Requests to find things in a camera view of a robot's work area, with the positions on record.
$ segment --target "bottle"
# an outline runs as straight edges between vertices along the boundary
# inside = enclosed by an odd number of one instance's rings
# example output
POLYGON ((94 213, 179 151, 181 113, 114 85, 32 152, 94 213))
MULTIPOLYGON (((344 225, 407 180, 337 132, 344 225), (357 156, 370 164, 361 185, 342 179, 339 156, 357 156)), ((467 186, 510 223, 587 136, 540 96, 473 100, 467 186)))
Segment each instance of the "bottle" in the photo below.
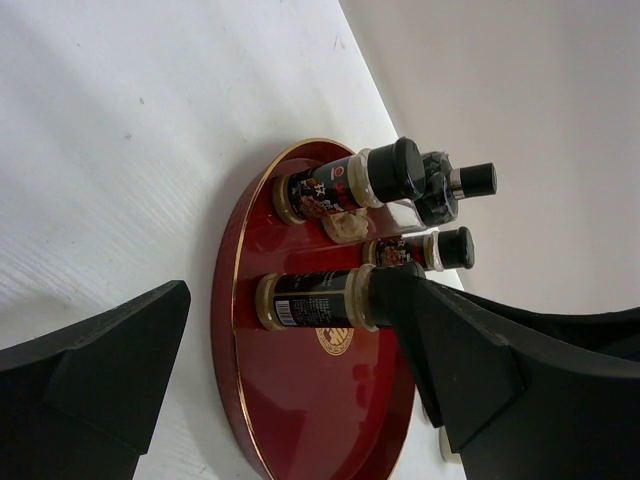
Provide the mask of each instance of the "bottle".
POLYGON ((451 268, 471 269, 475 264, 475 247, 469 229, 460 227, 366 242, 362 246, 362 262, 381 267, 417 262, 425 270, 436 272, 451 268))
POLYGON ((408 138, 292 175, 274 183, 278 216, 289 225, 424 194, 424 168, 417 145, 408 138))
POLYGON ((498 190, 496 169, 492 163, 436 172, 427 180, 425 194, 415 206, 427 227, 437 227, 458 217, 458 201, 495 195, 498 190))
MULTIPOLYGON (((390 268, 425 276, 417 263, 390 268)), ((256 313, 268 330, 311 327, 364 328, 375 332, 378 327, 369 314, 369 281, 380 270, 367 264, 300 275, 271 273, 258 283, 256 313)))
POLYGON ((430 194, 427 199, 415 203, 409 199, 396 200, 381 208, 324 217, 322 223, 331 239, 344 244, 424 232, 455 220, 458 199, 496 193, 493 164, 453 169, 445 152, 422 155, 422 162, 427 179, 425 196, 430 194), (450 185, 455 187, 453 192, 449 191, 450 185))

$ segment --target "liquor bottle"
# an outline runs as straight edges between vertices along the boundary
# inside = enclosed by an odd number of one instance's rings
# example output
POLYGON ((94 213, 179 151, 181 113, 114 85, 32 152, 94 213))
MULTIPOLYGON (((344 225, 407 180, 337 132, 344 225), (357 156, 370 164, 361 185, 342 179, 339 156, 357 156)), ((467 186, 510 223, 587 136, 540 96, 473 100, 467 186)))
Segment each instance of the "liquor bottle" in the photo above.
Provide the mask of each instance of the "liquor bottle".
POLYGON ((473 268, 475 247, 467 227, 412 237, 382 238, 362 246, 363 263, 380 267, 417 262, 425 270, 442 272, 473 268))

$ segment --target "black bottle cap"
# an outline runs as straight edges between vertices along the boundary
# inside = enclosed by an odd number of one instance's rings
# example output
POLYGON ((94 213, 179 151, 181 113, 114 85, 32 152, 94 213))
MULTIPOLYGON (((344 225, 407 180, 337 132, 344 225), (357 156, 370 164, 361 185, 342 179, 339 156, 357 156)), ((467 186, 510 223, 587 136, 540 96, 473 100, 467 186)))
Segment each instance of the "black bottle cap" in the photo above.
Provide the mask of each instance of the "black bottle cap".
POLYGON ((475 247, 467 227, 438 233, 438 251, 442 266, 446 268, 473 268, 476 263, 475 247))
POLYGON ((424 167, 413 140, 402 137, 391 145, 374 148, 367 165, 371 188, 382 203, 417 200, 424 194, 424 167))
POLYGON ((422 164, 427 179, 432 175, 442 172, 448 175, 451 171, 451 161, 447 152, 427 152, 422 154, 422 164))
POLYGON ((498 191, 498 177, 493 163, 473 165, 460 169, 460 185, 464 198, 495 195, 498 191))

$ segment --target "black cap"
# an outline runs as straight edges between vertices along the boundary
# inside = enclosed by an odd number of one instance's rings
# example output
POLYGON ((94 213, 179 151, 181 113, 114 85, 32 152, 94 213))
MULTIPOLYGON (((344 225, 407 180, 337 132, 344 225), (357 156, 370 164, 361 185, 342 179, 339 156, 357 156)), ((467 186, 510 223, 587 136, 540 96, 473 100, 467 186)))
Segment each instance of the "black cap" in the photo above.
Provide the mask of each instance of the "black cap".
POLYGON ((402 137, 391 145, 374 148, 369 152, 367 170, 373 193, 382 203, 417 200, 424 194, 424 167, 413 140, 402 137))
POLYGON ((424 174, 427 179, 438 172, 448 175, 451 171, 451 161, 449 160, 449 154, 446 152, 424 153, 422 154, 422 164, 424 165, 424 174))
POLYGON ((458 216, 458 200, 449 195, 447 177, 438 172, 426 182, 425 194, 414 202, 420 219, 427 227, 452 222, 458 216))
POLYGON ((498 191, 498 177, 493 163, 484 163, 460 169, 460 184, 464 198, 495 195, 498 191))
POLYGON ((473 268, 476 253, 473 238, 467 227, 438 233, 438 251, 440 261, 446 268, 473 268))

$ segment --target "glass bottle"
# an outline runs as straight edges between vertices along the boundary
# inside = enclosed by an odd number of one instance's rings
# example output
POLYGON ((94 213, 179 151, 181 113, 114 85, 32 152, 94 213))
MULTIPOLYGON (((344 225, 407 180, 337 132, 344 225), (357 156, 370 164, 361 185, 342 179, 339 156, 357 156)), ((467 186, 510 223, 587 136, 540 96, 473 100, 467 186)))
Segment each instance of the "glass bottle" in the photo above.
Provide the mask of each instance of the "glass bottle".
POLYGON ((412 237, 372 240, 362 246, 362 262, 381 267, 417 262, 425 270, 471 269, 475 246, 467 227, 412 237))
MULTIPOLYGON (((402 268, 424 278, 417 263, 402 268)), ((301 275, 271 273, 256 290, 256 313, 268 330, 286 328, 364 328, 378 330, 369 313, 369 282, 380 268, 359 268, 313 272, 301 275)))
MULTIPOLYGON (((403 198, 415 200, 424 194, 424 184, 418 147, 403 137, 391 145, 364 149, 316 168, 280 176, 274 183, 272 199, 285 223, 299 225, 309 218, 377 209, 403 198)), ((352 227, 358 214, 353 217, 352 227)))

